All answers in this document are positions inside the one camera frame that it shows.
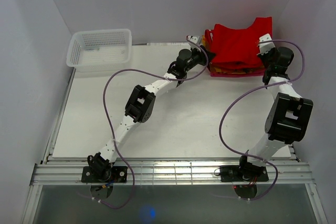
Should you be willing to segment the red trousers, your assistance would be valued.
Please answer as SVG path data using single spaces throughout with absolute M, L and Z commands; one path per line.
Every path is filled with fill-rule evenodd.
M 272 34 L 272 17 L 257 17 L 244 29 L 232 29 L 215 24 L 203 35 L 205 48 L 215 54 L 209 70 L 212 74 L 248 74 L 264 70 L 257 46 L 259 38 Z

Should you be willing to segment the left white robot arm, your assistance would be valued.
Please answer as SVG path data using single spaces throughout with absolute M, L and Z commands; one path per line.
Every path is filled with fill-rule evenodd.
M 112 138 L 98 153 L 88 156 L 90 174 L 100 182 L 112 181 L 115 178 L 112 166 L 119 155 L 117 148 L 123 145 L 133 130 L 150 118 L 156 98 L 182 84 L 189 70 L 195 66 L 207 67 L 214 57 L 215 54 L 204 46 L 182 49 L 164 76 L 146 86 L 135 86 L 125 105 L 121 123 L 116 130 L 111 130 Z

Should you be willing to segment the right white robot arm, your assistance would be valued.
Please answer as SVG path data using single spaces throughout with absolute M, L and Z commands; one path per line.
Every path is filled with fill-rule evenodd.
M 291 49 L 261 50 L 258 57 L 265 66 L 263 83 L 274 103 L 266 118 L 265 134 L 239 160 L 237 174 L 242 180 L 264 176 L 266 161 L 279 149 L 303 139 L 313 108 L 313 102 L 300 96 L 289 83 L 286 71 L 294 58 Z

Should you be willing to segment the orange camouflage folded trousers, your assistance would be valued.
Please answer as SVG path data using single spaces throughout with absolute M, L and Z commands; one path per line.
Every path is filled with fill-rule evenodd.
M 202 36 L 202 43 L 208 51 L 216 54 L 208 65 L 208 70 L 229 73 L 265 69 L 257 57 L 259 37 L 262 35 L 263 33 L 231 35 L 215 40 L 214 33 L 207 30 Z

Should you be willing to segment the white perforated plastic basket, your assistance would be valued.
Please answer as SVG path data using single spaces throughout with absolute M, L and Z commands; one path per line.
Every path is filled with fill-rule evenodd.
M 66 64 L 79 72 L 120 70 L 130 63 L 131 49 L 129 29 L 80 31 L 70 40 Z

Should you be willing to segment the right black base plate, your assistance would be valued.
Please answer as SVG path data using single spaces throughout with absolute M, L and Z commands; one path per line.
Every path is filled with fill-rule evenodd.
M 265 167 L 256 169 L 241 168 L 239 165 L 223 165 L 214 171 L 215 176 L 221 178 L 221 182 L 268 182 L 269 177 Z

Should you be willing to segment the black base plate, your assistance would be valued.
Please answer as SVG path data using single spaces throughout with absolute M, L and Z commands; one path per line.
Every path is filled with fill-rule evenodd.
M 82 183 L 125 183 L 127 181 L 127 166 L 114 166 L 110 167 L 106 174 L 99 178 L 93 173 L 89 166 L 85 166 L 82 170 L 81 182 Z
M 265 167 L 256 169 L 241 168 L 239 165 L 223 165 L 214 171 L 215 176 L 221 178 L 221 182 L 268 182 L 269 177 Z

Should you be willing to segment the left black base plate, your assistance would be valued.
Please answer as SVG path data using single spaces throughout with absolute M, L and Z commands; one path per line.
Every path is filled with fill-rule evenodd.
M 93 173 L 89 166 L 85 166 L 82 170 L 81 182 L 82 183 L 125 183 L 127 181 L 127 166 L 114 166 L 110 167 L 106 174 L 99 178 Z

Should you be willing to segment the aluminium frame rail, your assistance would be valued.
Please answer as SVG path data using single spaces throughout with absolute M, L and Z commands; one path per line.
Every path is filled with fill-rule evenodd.
M 133 160 L 133 171 L 127 174 L 127 185 L 217 185 L 220 166 L 236 165 L 237 160 Z M 51 161 L 34 167 L 31 185 L 80 185 L 85 162 Z M 308 163 L 294 160 L 273 161 L 267 166 L 269 183 L 313 184 Z

